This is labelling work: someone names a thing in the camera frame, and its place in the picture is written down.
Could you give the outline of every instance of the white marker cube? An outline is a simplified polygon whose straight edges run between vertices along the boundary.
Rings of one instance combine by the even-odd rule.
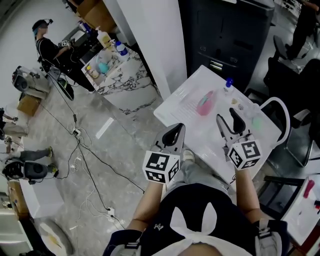
[[[148,181],[168,184],[180,170],[180,156],[148,150],[142,170]]]
[[[234,143],[228,152],[228,157],[237,170],[255,166],[262,157],[262,150],[257,139]]]

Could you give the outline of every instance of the white curved tube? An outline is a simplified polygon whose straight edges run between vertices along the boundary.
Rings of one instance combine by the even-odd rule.
[[[277,141],[275,144],[271,145],[272,149],[274,149],[276,146],[284,143],[286,141],[286,139],[288,138],[288,135],[289,135],[289,131],[290,131],[290,115],[289,115],[289,111],[285,105],[285,103],[279,99],[278,97],[271,97],[269,98],[265,103],[263,103],[261,106],[260,106],[260,109],[262,110],[266,105],[268,105],[270,102],[278,102],[281,107],[283,108],[283,111],[284,111],[284,115],[285,115],[285,132],[284,132],[284,135],[282,137],[282,139],[280,139],[279,141]]]

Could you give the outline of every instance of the red object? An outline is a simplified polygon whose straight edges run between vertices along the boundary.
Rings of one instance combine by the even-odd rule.
[[[312,190],[312,188],[314,187],[315,184],[316,184],[316,183],[315,183],[312,179],[309,180],[308,184],[306,185],[304,194],[303,194],[303,197],[304,197],[304,198],[308,198],[309,193],[310,193],[310,190]]]

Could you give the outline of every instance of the brown box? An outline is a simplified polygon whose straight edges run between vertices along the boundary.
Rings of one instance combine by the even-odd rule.
[[[28,116],[33,117],[39,107],[39,102],[41,102],[40,98],[24,95],[24,97],[19,101],[17,110],[26,113]]]
[[[80,17],[93,29],[100,27],[101,31],[110,33],[116,23],[103,0],[84,0],[77,8]]]
[[[29,215],[29,210],[22,193],[20,182],[18,181],[9,181],[9,198],[12,202],[13,209],[17,216],[22,219]]]

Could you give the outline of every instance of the foot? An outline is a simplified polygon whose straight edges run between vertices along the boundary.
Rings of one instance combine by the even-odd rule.
[[[189,160],[189,161],[191,161],[191,162],[195,162],[195,155],[194,155],[194,153],[191,151],[191,150],[189,150],[189,149],[185,149],[184,151],[183,151],[183,157],[182,157],[182,161],[187,161],[187,160]]]
[[[53,163],[50,163],[48,166],[52,168],[52,173],[53,174],[58,171],[58,168]]]
[[[52,147],[48,147],[50,153],[48,154],[48,158],[52,158],[52,156],[54,155],[54,150],[52,149]]]

